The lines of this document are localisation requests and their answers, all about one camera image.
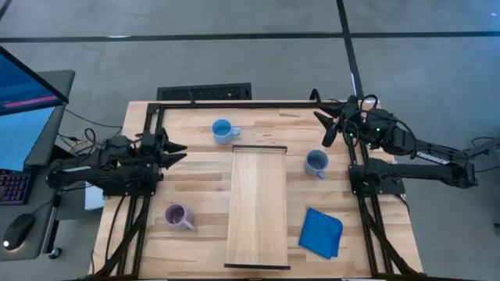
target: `butcher block tabletop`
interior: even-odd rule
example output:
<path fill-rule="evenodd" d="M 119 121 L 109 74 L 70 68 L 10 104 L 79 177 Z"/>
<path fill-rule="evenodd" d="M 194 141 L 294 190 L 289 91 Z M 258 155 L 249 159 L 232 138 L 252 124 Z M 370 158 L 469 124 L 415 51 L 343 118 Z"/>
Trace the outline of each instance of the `butcher block tabletop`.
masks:
<path fill-rule="evenodd" d="M 136 133 L 141 133 L 143 130 L 148 103 L 150 101 L 132 101 L 128 105 L 123 134 L 132 140 L 136 138 L 134 136 Z M 156 195 L 152 197 L 139 278 L 369 277 L 370 267 L 358 201 L 351 192 L 348 178 L 349 153 L 341 135 L 337 136 L 330 148 L 324 148 L 330 160 L 325 180 L 307 176 L 303 171 L 307 153 L 313 149 L 323 149 L 321 141 L 325 129 L 313 115 L 315 110 L 318 109 L 165 110 L 163 126 L 169 139 L 187 145 L 187 157 L 163 172 L 165 177 L 158 184 Z M 241 128 L 240 137 L 235 137 L 232 144 L 287 147 L 287 259 L 290 270 L 224 268 L 227 257 L 233 150 L 232 144 L 219 145 L 213 140 L 211 125 L 217 119 L 228 119 L 233 126 Z M 357 159 L 361 163 L 363 158 L 359 148 L 356 148 L 356 152 Z M 393 156 L 382 150 L 370 151 L 370 156 L 387 162 L 394 161 Z M 104 264 L 109 228 L 119 201 L 120 197 L 112 197 L 105 203 L 93 253 L 96 270 Z M 380 195 L 379 201 L 387 238 L 410 267 L 421 271 L 406 206 L 393 195 Z M 175 202 L 185 204 L 193 211 L 197 233 L 175 230 L 165 224 L 163 213 Z M 367 202 L 371 210 L 370 200 L 367 199 Z M 110 254 L 114 252 L 123 237 L 128 203 L 129 198 L 126 198 L 118 212 L 110 243 Z M 137 203 L 136 214 L 140 206 L 141 200 Z M 314 208 L 342 222 L 344 230 L 337 258 L 328 260 L 298 245 L 307 208 Z M 380 245 L 374 236 L 373 245 L 376 250 L 378 270 L 383 272 Z M 131 273 L 134 249 L 135 239 L 129 247 L 126 274 Z"/>

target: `wooden cutting board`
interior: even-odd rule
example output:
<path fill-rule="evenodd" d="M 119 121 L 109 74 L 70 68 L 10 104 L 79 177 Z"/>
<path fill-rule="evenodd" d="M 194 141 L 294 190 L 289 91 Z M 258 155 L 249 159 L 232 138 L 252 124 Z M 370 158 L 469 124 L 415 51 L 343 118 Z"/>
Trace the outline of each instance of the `wooden cutting board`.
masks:
<path fill-rule="evenodd" d="M 288 266 L 286 147 L 233 146 L 224 267 Z"/>

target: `mug handle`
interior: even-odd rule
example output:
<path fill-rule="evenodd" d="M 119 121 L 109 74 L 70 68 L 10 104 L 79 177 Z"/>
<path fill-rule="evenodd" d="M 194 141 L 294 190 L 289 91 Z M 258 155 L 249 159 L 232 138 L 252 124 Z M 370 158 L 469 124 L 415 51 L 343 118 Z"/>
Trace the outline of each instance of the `mug handle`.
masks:
<path fill-rule="evenodd" d="M 325 172 L 324 171 L 321 171 L 319 173 L 316 174 L 320 179 L 324 180 L 325 179 Z"/>
<path fill-rule="evenodd" d="M 188 227 L 188 229 L 194 231 L 194 232 L 198 232 L 198 229 L 193 226 L 190 222 L 188 222 L 187 220 L 184 221 L 184 225 L 186 225 Z"/>
<path fill-rule="evenodd" d="M 233 128 L 233 136 L 237 137 L 239 136 L 241 133 L 241 129 L 240 128 L 237 128 L 237 127 L 234 127 Z"/>

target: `caster wheel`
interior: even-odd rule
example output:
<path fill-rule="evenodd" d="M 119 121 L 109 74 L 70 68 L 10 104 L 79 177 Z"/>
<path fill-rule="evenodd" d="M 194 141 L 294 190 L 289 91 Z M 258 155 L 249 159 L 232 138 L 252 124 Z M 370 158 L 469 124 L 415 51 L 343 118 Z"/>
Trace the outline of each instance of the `caster wheel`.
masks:
<path fill-rule="evenodd" d="M 50 252 L 50 254 L 48 254 L 48 258 L 57 259 L 61 255 L 62 252 L 63 252 L 63 249 L 56 247 L 52 250 L 52 252 Z"/>

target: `gray mug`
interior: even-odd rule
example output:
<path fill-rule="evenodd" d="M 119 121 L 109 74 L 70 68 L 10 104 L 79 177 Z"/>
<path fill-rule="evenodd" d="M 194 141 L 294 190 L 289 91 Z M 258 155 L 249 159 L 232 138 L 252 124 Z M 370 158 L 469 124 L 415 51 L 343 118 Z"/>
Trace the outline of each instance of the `gray mug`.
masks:
<path fill-rule="evenodd" d="M 324 151 L 313 150 L 305 157 L 304 171 L 310 176 L 325 179 L 325 169 L 328 167 L 328 156 Z"/>
<path fill-rule="evenodd" d="M 167 225 L 173 226 L 175 229 L 189 229 L 198 232 L 196 227 L 193 226 L 193 212 L 184 204 L 171 204 L 165 210 L 163 218 L 165 219 Z"/>

